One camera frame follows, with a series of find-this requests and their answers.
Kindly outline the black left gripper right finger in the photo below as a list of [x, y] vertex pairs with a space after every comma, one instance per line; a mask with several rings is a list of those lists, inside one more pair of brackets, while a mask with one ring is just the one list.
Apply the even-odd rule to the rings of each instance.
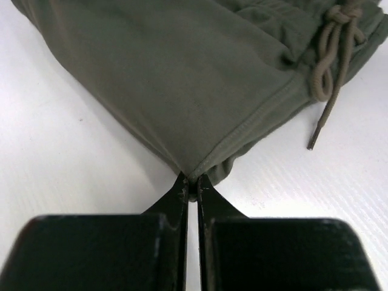
[[379, 290], [361, 242], [333, 218], [249, 218], [197, 182], [203, 290]]

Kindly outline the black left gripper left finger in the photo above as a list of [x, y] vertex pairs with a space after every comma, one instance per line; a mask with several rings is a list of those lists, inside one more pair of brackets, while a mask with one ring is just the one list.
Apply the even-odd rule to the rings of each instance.
[[2, 290], [184, 290], [189, 184], [141, 214], [42, 215], [20, 231]]

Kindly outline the olive green shorts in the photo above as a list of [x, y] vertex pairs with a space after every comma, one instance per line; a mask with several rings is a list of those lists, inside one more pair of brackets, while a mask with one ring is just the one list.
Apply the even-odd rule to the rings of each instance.
[[306, 107], [332, 107], [387, 39], [378, 1], [15, 1], [58, 62], [191, 182]]

